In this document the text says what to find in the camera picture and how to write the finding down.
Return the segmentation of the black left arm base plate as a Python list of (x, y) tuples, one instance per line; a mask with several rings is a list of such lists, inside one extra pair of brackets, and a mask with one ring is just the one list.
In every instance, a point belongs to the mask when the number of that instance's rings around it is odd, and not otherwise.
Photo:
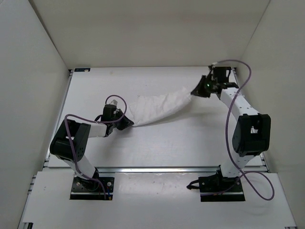
[(75, 175), (71, 186), (70, 199), (112, 200), (115, 177), (99, 177), (99, 181), (103, 184), (105, 191), (103, 191), (99, 182), (85, 180)]

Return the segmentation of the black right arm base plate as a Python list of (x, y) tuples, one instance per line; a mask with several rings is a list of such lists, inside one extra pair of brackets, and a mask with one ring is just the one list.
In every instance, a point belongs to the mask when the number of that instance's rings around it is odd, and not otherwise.
[(244, 202), (245, 196), (240, 181), (236, 178), (221, 178), (218, 175), (198, 177), (186, 187), (200, 191), (201, 202)]

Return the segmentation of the white pleated skirt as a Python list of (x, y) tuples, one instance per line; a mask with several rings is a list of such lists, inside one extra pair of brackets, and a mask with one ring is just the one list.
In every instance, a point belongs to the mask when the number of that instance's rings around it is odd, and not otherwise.
[(126, 116), (134, 122), (133, 126), (149, 125), (167, 118), (190, 104), (191, 92), (186, 88), (153, 96), (138, 96), (128, 105)]

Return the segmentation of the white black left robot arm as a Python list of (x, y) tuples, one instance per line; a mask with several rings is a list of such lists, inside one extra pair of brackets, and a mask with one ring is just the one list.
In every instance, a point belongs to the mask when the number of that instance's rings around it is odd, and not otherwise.
[(65, 116), (50, 145), (50, 153), (67, 163), (89, 190), (99, 186), (100, 178), (95, 168), (85, 157), (89, 138), (108, 137), (114, 129), (124, 130), (131, 126), (148, 125), (169, 117), (186, 107), (193, 96), (210, 97), (213, 84), (210, 77), (202, 76), (198, 85), (188, 91), (182, 88), (173, 93), (155, 96), (138, 96), (125, 109), (117, 107), (115, 100), (106, 102), (103, 112), (95, 120), (74, 120), (75, 115)]

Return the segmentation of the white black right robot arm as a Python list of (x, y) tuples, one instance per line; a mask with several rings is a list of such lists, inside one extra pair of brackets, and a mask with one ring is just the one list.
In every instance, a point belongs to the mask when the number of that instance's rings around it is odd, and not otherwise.
[(198, 179), (200, 188), (207, 195), (224, 193), (235, 187), (246, 173), (243, 168), (257, 155), (266, 151), (270, 144), (271, 118), (254, 109), (235, 82), (229, 81), (230, 69), (227, 67), (209, 66), (208, 75), (202, 76), (191, 95), (208, 98), (215, 94), (229, 109), (226, 121), (230, 116), (236, 119), (236, 126), (229, 140), (228, 124), (225, 125), (225, 143), (229, 160), (222, 163), (212, 176)]

